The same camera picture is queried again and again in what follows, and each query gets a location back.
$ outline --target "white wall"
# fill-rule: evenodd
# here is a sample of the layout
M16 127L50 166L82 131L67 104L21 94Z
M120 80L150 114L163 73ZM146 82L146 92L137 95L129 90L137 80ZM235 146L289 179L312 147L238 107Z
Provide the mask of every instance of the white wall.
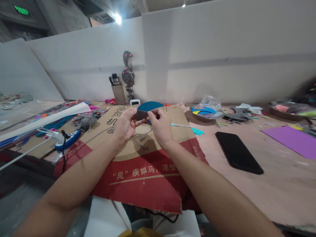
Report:
M265 102L316 74L316 1L217 0L142 15L148 100Z
M135 96L146 101L141 17L124 20L121 26L110 23L27 43L64 99L73 100L114 98L109 76L116 72L121 78L123 52L128 50L133 54Z
M27 92L36 99L64 101L23 39L0 44L0 91Z

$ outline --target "yellow cloth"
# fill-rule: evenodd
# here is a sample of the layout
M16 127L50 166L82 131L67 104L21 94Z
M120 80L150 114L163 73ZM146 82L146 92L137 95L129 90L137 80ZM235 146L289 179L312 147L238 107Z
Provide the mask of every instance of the yellow cloth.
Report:
M142 227L139 230L132 233L131 230L126 230L120 234L119 237L163 237L162 235L158 234L153 229Z

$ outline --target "decorative craft piece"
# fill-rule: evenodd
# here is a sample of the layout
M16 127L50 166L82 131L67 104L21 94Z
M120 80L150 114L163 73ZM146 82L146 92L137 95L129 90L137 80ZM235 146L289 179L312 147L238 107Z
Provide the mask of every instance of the decorative craft piece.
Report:
M146 118L147 112L153 109L163 107L164 105L155 101L148 101L143 103L137 108L137 113L135 114L136 120L142 120Z
M135 74L133 73L132 57L133 55L129 51L124 51L123 61L125 69L122 71L122 80L126 83L126 91L128 92L127 97L129 98L129 101L135 99L133 91Z

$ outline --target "blue paper cutout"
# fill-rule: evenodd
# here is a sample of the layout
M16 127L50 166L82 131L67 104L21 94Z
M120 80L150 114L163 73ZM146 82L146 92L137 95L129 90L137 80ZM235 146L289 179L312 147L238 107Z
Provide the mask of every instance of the blue paper cutout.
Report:
M141 104L137 109L148 112L150 110L157 109L159 107L163 107L163 104L155 102L155 101L148 101L146 103Z

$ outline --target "pink foam piece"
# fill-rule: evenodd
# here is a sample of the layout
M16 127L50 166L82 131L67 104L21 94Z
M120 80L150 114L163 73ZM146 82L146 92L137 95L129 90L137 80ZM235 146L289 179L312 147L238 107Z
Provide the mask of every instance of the pink foam piece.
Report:
M276 105L274 108L275 108L276 110L282 111L282 112L286 112L286 111L289 109L289 107L284 106L284 105Z

